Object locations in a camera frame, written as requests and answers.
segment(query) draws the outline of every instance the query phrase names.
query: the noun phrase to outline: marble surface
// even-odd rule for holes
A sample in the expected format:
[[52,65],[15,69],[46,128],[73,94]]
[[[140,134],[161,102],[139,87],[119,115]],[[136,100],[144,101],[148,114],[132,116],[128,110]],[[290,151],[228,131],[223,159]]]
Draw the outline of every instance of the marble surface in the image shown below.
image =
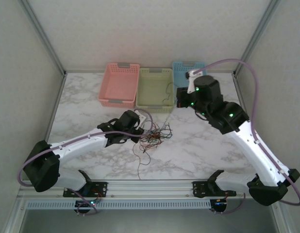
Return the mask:
[[[220,82],[224,99],[238,102],[230,74],[214,73]],[[49,143],[63,141],[86,133],[98,124],[119,118],[124,108],[102,107],[98,93],[101,73],[70,73],[61,96]],[[173,137],[157,149],[149,150],[151,163],[140,165],[140,178],[207,179],[217,169],[228,172],[253,172],[242,152],[207,122],[198,119],[192,109],[175,108],[171,114],[152,114],[159,125],[169,122]],[[133,154],[133,142],[111,145],[84,154],[63,165],[82,169],[91,179],[136,180],[139,159]],[[142,163],[149,157],[135,147]]]

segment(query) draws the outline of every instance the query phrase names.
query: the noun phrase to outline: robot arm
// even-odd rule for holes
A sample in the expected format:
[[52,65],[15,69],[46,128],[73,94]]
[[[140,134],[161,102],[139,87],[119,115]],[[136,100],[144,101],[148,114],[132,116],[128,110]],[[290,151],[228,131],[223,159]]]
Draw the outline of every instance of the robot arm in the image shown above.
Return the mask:
[[[224,136],[230,138],[253,165],[256,174],[233,174],[223,170],[215,172],[208,185],[216,190],[233,190],[250,195],[262,205],[281,200],[290,183],[283,174],[295,182],[300,174],[289,169],[272,153],[258,134],[255,140],[251,133],[251,122],[244,110],[234,102],[223,100],[219,82],[212,76],[203,76],[194,70],[186,73],[188,88],[177,89],[177,107],[191,107],[197,116],[209,122]],[[279,171],[259,147],[261,143],[281,168]]]
[[64,169],[62,165],[89,151],[101,150],[112,144],[125,143],[128,139],[137,143],[138,136],[127,136],[122,133],[111,132],[121,131],[141,135],[144,130],[140,128],[142,122],[138,114],[128,110],[119,119],[112,119],[98,125],[97,128],[88,133],[60,143],[49,145],[45,140],[38,142],[27,160],[43,151],[56,149],[36,158],[24,167],[24,172],[35,190],[43,192],[53,186],[71,188],[76,191],[81,190],[87,183],[91,182],[89,177],[81,170]]

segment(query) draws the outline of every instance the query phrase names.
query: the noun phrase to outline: plastic basket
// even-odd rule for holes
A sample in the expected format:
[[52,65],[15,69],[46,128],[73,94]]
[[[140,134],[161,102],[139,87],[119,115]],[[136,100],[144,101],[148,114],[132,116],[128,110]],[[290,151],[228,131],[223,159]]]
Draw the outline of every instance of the plastic basket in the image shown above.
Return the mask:
[[152,113],[170,113],[173,110],[172,69],[140,69],[136,106]]
[[175,87],[189,86],[189,81],[185,78],[185,73],[189,70],[204,68],[205,66],[206,64],[204,62],[185,62],[185,61],[173,62]]
[[109,63],[100,87],[98,100],[103,106],[134,108],[139,65]]

